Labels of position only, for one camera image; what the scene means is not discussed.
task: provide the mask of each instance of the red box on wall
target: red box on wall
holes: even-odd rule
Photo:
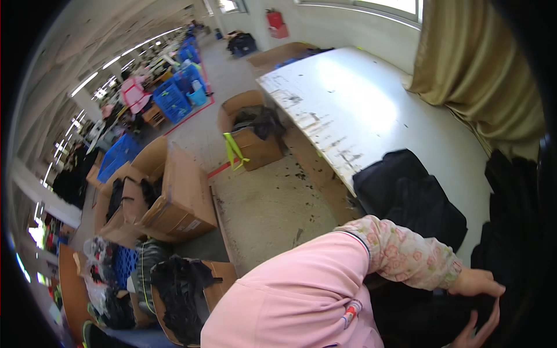
[[[270,12],[267,14],[267,21],[270,27],[280,28],[284,22],[282,21],[282,15],[280,12]]]
[[[281,25],[279,28],[269,27],[269,32],[271,33],[271,37],[274,38],[285,38],[288,36],[286,24]]]

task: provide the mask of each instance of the cardboard box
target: cardboard box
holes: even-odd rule
[[[308,48],[317,47],[303,42],[290,42],[271,50],[253,55],[248,58],[247,61],[251,65],[253,76],[258,78],[273,71],[277,64],[301,55]]]
[[[234,127],[234,120],[239,109],[244,106],[264,105],[263,94],[256,90],[247,91],[234,96],[224,103],[218,110],[217,125],[222,133],[229,133]],[[247,171],[257,169],[282,158],[282,150],[276,135],[271,134],[266,140],[261,140],[251,128],[246,127],[231,133],[240,148],[242,156],[249,158],[244,163]]]
[[[94,186],[97,190],[102,189],[102,187],[104,186],[104,184],[97,179],[97,176],[99,175],[99,170],[100,170],[100,165],[94,164],[91,167],[91,170],[89,171],[89,174],[87,174],[87,178],[86,178],[87,182],[90,185]]]
[[[140,205],[124,205],[124,217],[144,234],[163,242],[181,243],[217,226],[207,173],[198,162],[165,136],[147,145],[131,163],[153,183],[163,177],[162,194],[145,213]],[[124,197],[143,198],[127,180]]]
[[[141,199],[123,200],[120,208],[118,208],[108,222],[106,221],[106,213],[108,212],[110,197],[112,196],[113,183],[116,179],[123,180],[125,177],[131,177],[137,182],[146,178],[143,173],[133,168],[129,162],[126,162],[114,172],[106,184],[99,190],[99,196],[97,197],[97,203],[95,205],[95,234],[126,248],[134,249],[135,241],[143,238],[145,233],[135,228],[133,221],[128,221],[126,223],[123,208],[129,205],[133,205],[134,207],[138,205],[143,207],[146,212],[147,206],[143,197]]]
[[[222,278],[221,283],[214,283],[213,285],[205,288],[203,294],[205,295],[205,301],[207,302],[207,307],[209,313],[214,310],[218,301],[224,296],[224,294],[230,289],[237,279],[236,271],[234,270],[234,265],[229,262],[212,262],[212,261],[202,261],[207,267],[211,269],[213,277]],[[155,286],[151,285],[151,293],[153,294],[153,304],[155,305],[155,313],[157,314],[157,319],[159,320],[160,326],[163,328],[168,340],[174,344],[183,346],[177,339],[174,333],[166,327],[164,324],[164,315],[167,311],[163,300],[159,296],[159,291]],[[199,347],[199,345],[188,345],[188,347]]]

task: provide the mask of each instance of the blue plastic crate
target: blue plastic crate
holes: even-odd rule
[[[127,288],[128,278],[135,270],[138,258],[139,253],[137,251],[118,246],[114,257],[114,273],[116,273],[116,281],[122,289]]]
[[[203,91],[207,92],[207,85],[205,84],[203,77],[199,73],[199,70],[197,70],[197,68],[193,66],[193,64],[178,70],[178,72],[174,74],[173,78],[176,86],[183,95],[186,95],[190,92],[192,82],[195,80],[198,80],[203,87]]]
[[[180,48],[180,51],[178,51],[178,55],[180,56],[182,61],[189,59],[197,64],[201,63],[201,59],[197,54],[196,48],[190,44],[182,45],[182,48]]]
[[[106,183],[108,179],[123,166],[127,161],[133,161],[134,158],[141,152],[143,147],[133,140],[128,134],[124,134],[116,144],[106,152],[97,179]]]
[[[188,37],[187,39],[184,40],[184,43],[192,45],[195,48],[199,48],[199,46],[197,46],[197,41],[195,37]]]
[[[170,122],[180,122],[192,110],[188,100],[174,83],[174,78],[165,81],[153,92],[153,99]]]

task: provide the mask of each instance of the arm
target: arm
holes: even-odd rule
[[[450,288],[462,271],[451,247],[435,238],[423,238],[406,227],[368,215],[335,229],[361,239],[369,250],[368,274],[433,290]]]

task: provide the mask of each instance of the neon yellow fabric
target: neon yellow fabric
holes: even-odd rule
[[[249,162],[250,159],[243,157],[242,152],[240,151],[238,144],[236,144],[236,142],[234,141],[232,135],[230,135],[230,133],[223,133],[223,135],[224,142],[226,144],[226,154],[228,155],[228,160],[230,161],[232,170],[240,168],[241,166],[243,166],[244,162]],[[234,168],[234,153],[236,153],[236,156],[238,156],[238,158],[240,159],[240,164],[236,168]]]

